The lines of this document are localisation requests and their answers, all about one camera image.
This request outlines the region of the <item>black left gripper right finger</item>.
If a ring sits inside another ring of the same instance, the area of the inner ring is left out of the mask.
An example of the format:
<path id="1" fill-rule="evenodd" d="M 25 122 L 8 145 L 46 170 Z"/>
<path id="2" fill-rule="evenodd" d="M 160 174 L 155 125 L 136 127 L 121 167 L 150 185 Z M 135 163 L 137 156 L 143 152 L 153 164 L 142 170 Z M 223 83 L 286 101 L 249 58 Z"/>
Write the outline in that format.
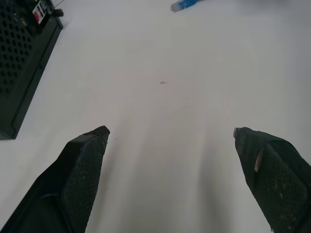
<path id="1" fill-rule="evenodd" d="M 274 233 L 311 233 L 311 166 L 288 141 L 235 128 L 246 183 Z"/>

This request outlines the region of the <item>black perforated computer case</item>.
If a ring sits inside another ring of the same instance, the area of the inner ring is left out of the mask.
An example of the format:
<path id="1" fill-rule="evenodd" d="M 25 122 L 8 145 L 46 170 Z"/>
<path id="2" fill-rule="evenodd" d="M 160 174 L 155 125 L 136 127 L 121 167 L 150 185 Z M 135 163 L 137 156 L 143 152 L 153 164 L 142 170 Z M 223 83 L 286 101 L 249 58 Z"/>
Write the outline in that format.
<path id="1" fill-rule="evenodd" d="M 0 140 L 16 139 L 63 29 L 53 0 L 0 0 Z"/>

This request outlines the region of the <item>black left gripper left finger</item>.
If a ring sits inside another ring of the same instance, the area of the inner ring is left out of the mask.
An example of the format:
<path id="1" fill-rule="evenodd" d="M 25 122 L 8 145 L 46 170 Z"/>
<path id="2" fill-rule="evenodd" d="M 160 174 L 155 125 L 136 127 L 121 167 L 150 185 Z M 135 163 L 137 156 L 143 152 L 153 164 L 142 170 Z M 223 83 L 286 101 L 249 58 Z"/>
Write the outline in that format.
<path id="1" fill-rule="evenodd" d="M 100 126 L 69 141 L 0 233 L 85 233 L 109 134 L 106 126 Z"/>

